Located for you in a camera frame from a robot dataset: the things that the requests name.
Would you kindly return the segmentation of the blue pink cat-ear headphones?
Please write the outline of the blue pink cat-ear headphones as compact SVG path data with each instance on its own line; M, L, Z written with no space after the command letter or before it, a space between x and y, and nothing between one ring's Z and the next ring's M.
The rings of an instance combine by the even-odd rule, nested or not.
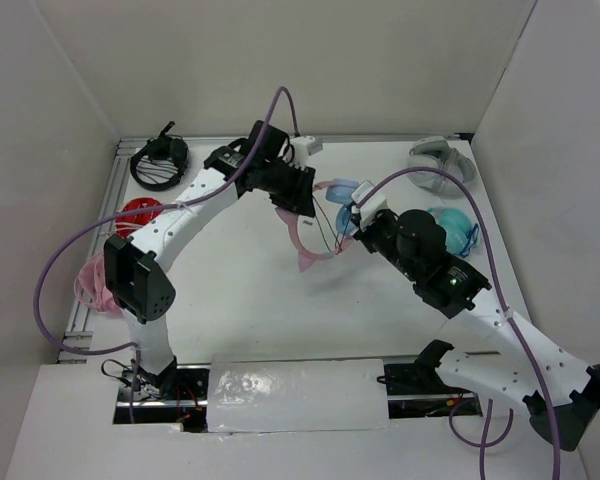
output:
M275 212L286 225L289 239L297 251L297 265L300 272L305 272L315 263L334 259L344 253L354 242L353 231L355 225L351 222L351 215L347 207L352 201L352 194L360 184L357 181L347 179L333 179L318 182L313 187L313 192L325 192L325 200L340 207L335 217L335 230L333 247L327 247L325 252L313 252L303 243L299 234L300 216L291 213L281 207L276 207Z

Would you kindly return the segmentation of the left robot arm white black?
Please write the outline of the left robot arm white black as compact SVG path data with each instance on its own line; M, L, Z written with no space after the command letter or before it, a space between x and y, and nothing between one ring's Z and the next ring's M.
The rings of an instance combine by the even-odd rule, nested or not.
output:
M213 150L193 182L146 226L104 245L106 286L122 310L139 353L132 369L156 399L177 387L177 359L170 346L166 314L176 299L167 273L185 247L245 193L260 190L286 213L315 214L314 168L320 152L315 136L289 137L258 121L250 135Z

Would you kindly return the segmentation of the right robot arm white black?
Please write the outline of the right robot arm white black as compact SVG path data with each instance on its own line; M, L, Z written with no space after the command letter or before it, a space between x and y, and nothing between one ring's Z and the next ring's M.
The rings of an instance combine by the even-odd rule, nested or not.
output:
M557 421L559 446L575 450L600 410L600 364L589 365L515 311L504 312L489 280L445 249L444 230L418 209L364 214L353 208L354 237L412 282L414 293L444 317L485 340L497 360L434 340L417 358L416 379L428 392L445 385L491 399L526 417L544 440Z

